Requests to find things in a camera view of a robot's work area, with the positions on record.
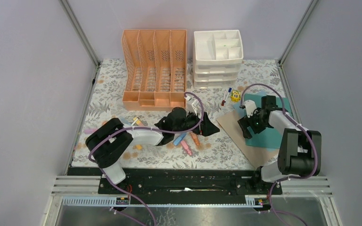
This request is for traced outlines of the teal folder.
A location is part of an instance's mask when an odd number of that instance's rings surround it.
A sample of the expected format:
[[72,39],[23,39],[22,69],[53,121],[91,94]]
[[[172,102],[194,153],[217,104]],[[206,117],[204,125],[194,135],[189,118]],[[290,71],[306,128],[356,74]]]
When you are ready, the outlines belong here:
[[[254,94],[245,94],[245,100],[253,100],[257,107],[261,107],[261,95],[254,95]],[[279,149],[282,135],[276,130],[271,128],[266,128],[259,134],[253,133],[251,129],[249,132],[252,134],[251,139],[245,139],[245,143],[247,146],[253,147],[262,147],[268,149]]]

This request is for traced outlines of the light blue folder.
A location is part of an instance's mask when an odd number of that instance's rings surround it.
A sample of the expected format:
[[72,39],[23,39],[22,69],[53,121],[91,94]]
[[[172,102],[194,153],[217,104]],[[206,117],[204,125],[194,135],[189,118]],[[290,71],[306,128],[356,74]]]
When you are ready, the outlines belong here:
[[[265,91],[260,91],[258,94],[244,94],[244,100],[252,100],[255,102],[256,107],[261,107],[261,98],[266,96],[267,93]],[[235,111],[239,114],[239,116],[246,115],[245,109],[240,108],[240,102],[235,103],[233,105]]]

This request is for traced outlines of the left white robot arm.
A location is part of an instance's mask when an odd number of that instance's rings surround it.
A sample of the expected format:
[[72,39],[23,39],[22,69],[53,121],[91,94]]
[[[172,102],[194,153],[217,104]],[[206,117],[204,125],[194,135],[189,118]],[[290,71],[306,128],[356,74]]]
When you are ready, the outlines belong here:
[[112,118],[87,137],[85,144],[90,151],[90,160],[106,175],[109,187],[120,194],[127,189],[127,181],[119,159],[129,146],[162,146],[173,141],[175,134],[190,131],[208,137],[220,129],[209,120],[207,112],[199,117],[176,107],[151,127],[128,125]]

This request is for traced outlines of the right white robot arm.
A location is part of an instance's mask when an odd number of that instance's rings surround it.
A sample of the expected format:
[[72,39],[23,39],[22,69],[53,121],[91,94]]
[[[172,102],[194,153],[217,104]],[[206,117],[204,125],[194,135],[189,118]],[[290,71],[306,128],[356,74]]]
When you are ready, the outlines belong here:
[[253,100],[241,104],[246,114],[238,120],[243,137],[252,139],[266,129],[275,129],[281,136],[278,161],[259,167],[249,186],[258,194],[265,193],[270,183],[290,178],[310,178],[321,170],[321,133],[297,123],[284,105],[278,106],[275,96],[261,98],[261,106]]

